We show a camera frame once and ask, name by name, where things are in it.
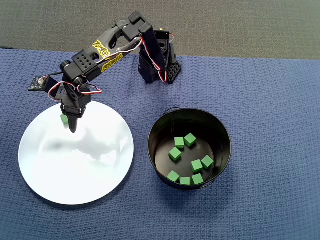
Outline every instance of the black wire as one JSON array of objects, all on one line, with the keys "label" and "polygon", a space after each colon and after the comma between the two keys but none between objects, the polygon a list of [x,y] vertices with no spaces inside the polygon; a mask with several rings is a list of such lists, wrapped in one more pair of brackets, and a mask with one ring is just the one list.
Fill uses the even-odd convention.
[{"label": "black wire", "polygon": [[59,74],[63,74],[63,72],[62,71],[56,71],[56,72],[48,74],[48,76],[55,76],[55,75],[59,75]]},{"label": "black wire", "polygon": [[0,46],[0,49],[18,49],[18,48],[14,48],[14,47],[10,47],[10,46]]}]

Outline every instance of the robotic arm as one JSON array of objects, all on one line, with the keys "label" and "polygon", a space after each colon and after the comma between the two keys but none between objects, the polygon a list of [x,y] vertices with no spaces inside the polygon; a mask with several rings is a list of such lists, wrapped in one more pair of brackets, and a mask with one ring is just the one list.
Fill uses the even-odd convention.
[{"label": "robotic arm", "polygon": [[[129,43],[116,48],[117,39],[122,36]],[[84,115],[92,95],[102,93],[89,82],[138,47],[138,71],[146,83],[151,84],[157,79],[168,84],[174,82],[181,66],[169,37],[168,31],[154,31],[152,25],[136,11],[128,20],[121,20],[105,31],[87,50],[74,55],[73,62],[62,62],[62,72],[34,77],[29,91],[44,91],[49,98],[61,102],[61,111],[68,118],[69,129],[75,133],[78,119]],[[57,82],[51,77],[57,74],[63,74],[62,81]],[[96,87],[96,91],[90,91],[90,87]]]}]

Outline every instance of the yellow label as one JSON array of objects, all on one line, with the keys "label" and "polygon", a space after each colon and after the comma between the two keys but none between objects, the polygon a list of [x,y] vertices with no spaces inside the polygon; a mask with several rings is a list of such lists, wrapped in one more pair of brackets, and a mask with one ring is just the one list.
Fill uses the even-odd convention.
[{"label": "yellow label", "polygon": [[111,68],[113,65],[115,65],[117,62],[119,62],[123,58],[124,58],[124,55],[122,53],[120,53],[114,59],[110,60],[105,65],[103,65],[101,72],[104,72],[105,70]]},{"label": "yellow label", "polygon": [[106,48],[99,40],[95,41],[94,44],[92,44],[92,46],[94,46],[99,54],[105,59],[110,55],[109,49]]}]

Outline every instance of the red wire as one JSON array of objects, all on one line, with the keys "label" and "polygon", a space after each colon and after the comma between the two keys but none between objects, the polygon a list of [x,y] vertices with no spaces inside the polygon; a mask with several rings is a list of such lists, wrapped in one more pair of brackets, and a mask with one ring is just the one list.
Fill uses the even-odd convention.
[{"label": "red wire", "polygon": [[145,40],[144,40],[144,38],[142,37],[142,34],[140,34],[140,37],[141,37],[141,39],[142,39],[142,44],[144,45],[144,48],[145,48],[145,51],[146,51],[146,53],[147,53],[147,55],[148,55],[148,57],[150,58],[150,60],[152,61],[152,63],[153,63],[153,65],[154,65],[154,68],[158,71],[158,74],[159,74],[159,77],[160,77],[160,79],[161,79],[161,81],[163,82],[163,83],[166,83],[167,82],[167,71],[165,72],[165,79],[163,79],[162,78],[162,76],[161,76],[161,68],[159,67],[159,65],[151,58],[151,56],[150,56],[150,53],[149,53],[149,50],[148,50],[148,48],[147,48],[147,45],[146,45],[146,42],[145,42]]},{"label": "red wire", "polygon": [[80,89],[79,89],[79,87],[80,87],[80,85],[79,85],[79,86],[77,87],[78,92],[81,93],[81,94],[83,94],[83,95],[92,95],[92,94],[101,94],[101,93],[102,93],[102,90],[99,89],[96,85],[92,85],[92,84],[88,84],[88,85],[91,86],[91,87],[95,87],[95,88],[97,89],[97,91],[82,92],[82,91],[80,91]]},{"label": "red wire", "polygon": [[49,92],[48,92],[48,97],[49,97],[51,100],[60,102],[60,100],[51,97],[51,92],[52,92],[53,90],[55,90],[55,89],[56,89],[58,86],[60,86],[61,84],[71,85],[71,86],[73,87],[73,89],[76,90],[76,87],[75,87],[72,83],[65,82],[65,81],[60,81],[60,82],[58,82],[56,85],[54,85],[54,86],[49,90]]}]

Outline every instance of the electrical cable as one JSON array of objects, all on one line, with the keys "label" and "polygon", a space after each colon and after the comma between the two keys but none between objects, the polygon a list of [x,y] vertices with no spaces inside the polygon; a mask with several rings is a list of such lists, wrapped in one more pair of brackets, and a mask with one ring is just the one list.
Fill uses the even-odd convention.
[{"label": "electrical cable", "polygon": [[60,81],[60,82],[58,82],[56,85],[54,85],[54,86],[49,90],[49,92],[48,92],[48,98],[50,98],[51,100],[56,101],[56,102],[60,102],[60,101],[61,101],[61,100],[58,100],[58,99],[55,99],[55,98],[51,97],[51,92],[52,92],[53,90],[55,90],[55,89],[56,89],[58,86],[60,86],[61,84],[71,85],[71,86],[73,87],[73,89],[76,90],[75,85],[73,85],[72,83],[70,83],[70,82],[65,82],[65,81]]},{"label": "electrical cable", "polygon": [[102,60],[100,60],[100,61],[96,62],[96,64],[99,64],[99,63],[103,62],[104,60],[106,60],[106,59],[108,59],[108,58],[111,58],[111,57],[113,57],[114,55],[117,55],[117,54],[121,54],[121,53],[123,53],[123,54],[130,53],[130,52],[132,52],[132,51],[136,50],[138,47],[140,47],[142,43],[143,43],[143,39],[141,38],[141,41],[139,42],[139,44],[138,44],[135,48],[130,49],[130,50],[127,50],[127,51],[117,51],[117,52],[115,52],[115,53],[113,53],[113,54],[111,54],[111,55],[107,56],[106,58],[103,58]]},{"label": "electrical cable", "polygon": [[175,39],[175,35],[173,33],[170,33],[170,36],[172,36],[172,39],[169,41],[171,43]]},{"label": "electrical cable", "polygon": [[102,90],[99,89],[96,85],[93,85],[93,84],[88,84],[88,85],[89,85],[90,87],[95,87],[95,89],[96,89],[97,91],[82,92],[82,91],[80,91],[80,89],[79,89],[79,87],[80,87],[81,85],[79,85],[79,86],[77,87],[78,92],[81,93],[81,94],[83,94],[83,95],[92,95],[92,94],[101,94],[101,93],[102,93]]},{"label": "electrical cable", "polygon": [[151,62],[153,63],[154,68],[158,71],[158,75],[159,75],[161,81],[162,81],[163,83],[166,83],[166,82],[167,82],[167,76],[168,76],[167,71],[165,72],[165,79],[163,79],[162,76],[161,76],[161,73],[162,73],[162,72],[160,71],[161,68],[160,68],[160,67],[158,66],[158,64],[151,58],[150,53],[149,53],[149,50],[148,50],[147,45],[146,45],[146,42],[145,42],[144,38],[142,37],[142,34],[140,34],[140,37],[141,37],[141,39],[142,39],[142,41],[143,41],[142,43],[143,43],[143,45],[144,45],[145,52],[146,52],[146,54],[148,55],[148,57],[150,58]]},{"label": "electrical cable", "polygon": [[18,48],[11,47],[11,46],[0,46],[0,49],[13,49],[13,50],[18,50]]}]

